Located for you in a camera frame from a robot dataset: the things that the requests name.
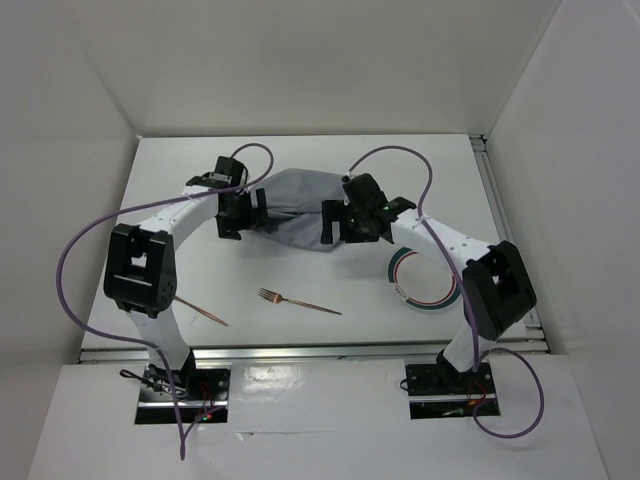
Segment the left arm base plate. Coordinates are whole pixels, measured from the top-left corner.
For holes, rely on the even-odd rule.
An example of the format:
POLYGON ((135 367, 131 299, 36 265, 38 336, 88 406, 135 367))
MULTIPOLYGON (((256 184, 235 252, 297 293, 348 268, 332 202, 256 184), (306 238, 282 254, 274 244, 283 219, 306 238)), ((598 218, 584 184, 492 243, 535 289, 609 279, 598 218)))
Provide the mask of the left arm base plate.
MULTIPOLYGON (((143 374, 121 369, 119 375, 139 383, 136 425, 175 424, 169 384, 152 375, 150 366, 143 374)), ((196 369, 188 387, 177 385, 177 400, 184 424, 217 424, 228 420, 231 380, 229 368, 196 369)))

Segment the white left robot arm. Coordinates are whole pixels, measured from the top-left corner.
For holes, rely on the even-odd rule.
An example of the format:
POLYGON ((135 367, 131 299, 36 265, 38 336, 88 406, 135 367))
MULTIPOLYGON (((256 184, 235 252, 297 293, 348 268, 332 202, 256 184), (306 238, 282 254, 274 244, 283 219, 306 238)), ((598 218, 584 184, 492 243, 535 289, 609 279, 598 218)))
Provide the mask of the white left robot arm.
POLYGON ((176 399, 196 390, 192 349, 184 341, 172 303, 178 280, 175 254, 202 224, 214 219, 218 237, 239 241, 243 230, 267 221, 266 193, 250 192, 248 169, 221 156, 215 169, 186 182, 185 200, 173 203, 136 225, 120 223, 110 236, 105 295, 133 321, 163 389, 176 399))

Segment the grey cloth placemat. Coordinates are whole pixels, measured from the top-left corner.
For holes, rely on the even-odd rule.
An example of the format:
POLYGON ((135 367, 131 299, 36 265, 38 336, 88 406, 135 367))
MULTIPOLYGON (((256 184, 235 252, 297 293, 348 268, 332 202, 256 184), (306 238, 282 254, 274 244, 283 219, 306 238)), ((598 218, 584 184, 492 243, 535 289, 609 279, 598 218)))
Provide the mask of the grey cloth placemat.
POLYGON ((345 199, 339 174, 289 168, 259 185, 265 190, 268 220, 254 233, 263 239, 304 251, 329 253, 340 241, 321 243, 322 202, 345 199))

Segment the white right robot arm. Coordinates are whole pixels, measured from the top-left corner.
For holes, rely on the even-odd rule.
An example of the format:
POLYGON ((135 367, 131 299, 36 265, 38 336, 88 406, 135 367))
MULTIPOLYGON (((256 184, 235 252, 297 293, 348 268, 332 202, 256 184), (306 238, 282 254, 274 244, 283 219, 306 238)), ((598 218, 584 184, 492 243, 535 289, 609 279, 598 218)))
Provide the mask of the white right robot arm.
POLYGON ((346 244, 383 239, 406 247, 450 270, 463 301, 464 324, 436 359, 436 379, 448 392, 460 391, 497 340, 537 304, 518 248, 509 241, 490 244, 428 216, 426 195, 417 203, 389 200, 368 174, 345 176, 343 200, 322 202, 321 242, 333 240, 333 225, 346 244))

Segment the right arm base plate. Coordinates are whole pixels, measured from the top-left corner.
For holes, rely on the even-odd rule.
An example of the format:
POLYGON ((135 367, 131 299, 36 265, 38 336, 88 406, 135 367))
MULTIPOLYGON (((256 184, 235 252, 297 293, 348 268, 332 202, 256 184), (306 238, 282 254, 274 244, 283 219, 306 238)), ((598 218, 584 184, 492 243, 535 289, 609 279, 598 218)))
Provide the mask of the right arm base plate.
POLYGON ((435 364, 408 364, 405 374, 399 387, 408 395, 412 420, 472 417, 475 408, 479 417, 500 415, 488 363, 482 363, 477 373, 453 383, 439 375, 435 364))

